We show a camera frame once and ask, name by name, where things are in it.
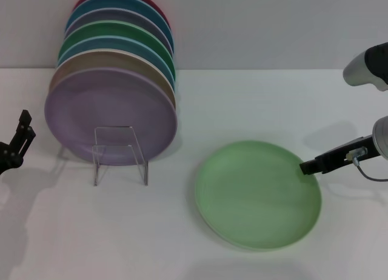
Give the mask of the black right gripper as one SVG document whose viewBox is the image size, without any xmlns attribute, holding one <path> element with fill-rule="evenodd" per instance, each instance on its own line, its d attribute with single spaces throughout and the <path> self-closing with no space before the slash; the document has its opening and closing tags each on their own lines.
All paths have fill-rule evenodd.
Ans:
<svg viewBox="0 0 388 280">
<path fill-rule="evenodd" d="M 364 136 L 333 150 L 319 155 L 313 160 L 300 163 L 299 167 L 304 175 L 316 173 L 329 173 L 336 169 L 353 164 L 353 157 L 358 162 L 380 156 L 372 136 Z"/>
</svg>

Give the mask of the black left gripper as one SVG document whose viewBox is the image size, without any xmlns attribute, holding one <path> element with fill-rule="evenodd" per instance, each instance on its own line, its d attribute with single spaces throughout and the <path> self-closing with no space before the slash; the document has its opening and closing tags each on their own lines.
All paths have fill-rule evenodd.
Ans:
<svg viewBox="0 0 388 280">
<path fill-rule="evenodd" d="M 27 153 L 36 133 L 30 126 L 32 117 L 28 110 L 23 110 L 19 117 L 16 133 L 9 144 L 1 143 L 0 174 L 13 168 L 19 168 L 23 163 L 23 157 Z"/>
</svg>

